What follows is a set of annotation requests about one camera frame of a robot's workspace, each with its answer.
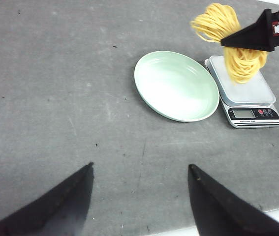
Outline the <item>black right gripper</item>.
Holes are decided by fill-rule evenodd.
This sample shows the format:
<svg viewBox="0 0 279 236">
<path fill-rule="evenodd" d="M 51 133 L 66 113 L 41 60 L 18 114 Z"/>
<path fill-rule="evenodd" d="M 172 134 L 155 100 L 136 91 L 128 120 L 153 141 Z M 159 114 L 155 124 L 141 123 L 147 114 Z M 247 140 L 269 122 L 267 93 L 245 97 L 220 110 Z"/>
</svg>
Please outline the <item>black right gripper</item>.
<svg viewBox="0 0 279 236">
<path fill-rule="evenodd" d="M 265 9 L 255 23 L 220 41 L 221 46 L 272 52 L 279 46 L 279 11 Z"/>
</svg>

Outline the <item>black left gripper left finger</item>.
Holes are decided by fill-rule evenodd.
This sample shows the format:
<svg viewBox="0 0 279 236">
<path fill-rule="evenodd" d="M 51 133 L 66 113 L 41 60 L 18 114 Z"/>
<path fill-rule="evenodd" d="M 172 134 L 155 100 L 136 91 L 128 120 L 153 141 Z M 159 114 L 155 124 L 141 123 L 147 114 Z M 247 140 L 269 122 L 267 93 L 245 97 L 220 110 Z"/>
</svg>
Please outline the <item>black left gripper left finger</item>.
<svg viewBox="0 0 279 236">
<path fill-rule="evenodd" d="M 0 220 L 0 236 L 80 236 L 93 190 L 93 163 Z"/>
</svg>

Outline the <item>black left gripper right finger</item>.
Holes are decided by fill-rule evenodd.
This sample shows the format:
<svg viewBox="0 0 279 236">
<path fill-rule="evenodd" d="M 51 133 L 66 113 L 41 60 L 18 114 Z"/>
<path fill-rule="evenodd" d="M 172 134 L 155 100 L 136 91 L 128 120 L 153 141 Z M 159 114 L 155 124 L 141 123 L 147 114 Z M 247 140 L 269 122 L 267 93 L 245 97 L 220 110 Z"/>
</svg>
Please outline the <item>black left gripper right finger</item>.
<svg viewBox="0 0 279 236">
<path fill-rule="evenodd" d="M 195 164 L 188 166 L 188 189 L 201 236 L 279 236 L 279 222 L 228 190 Z"/>
</svg>

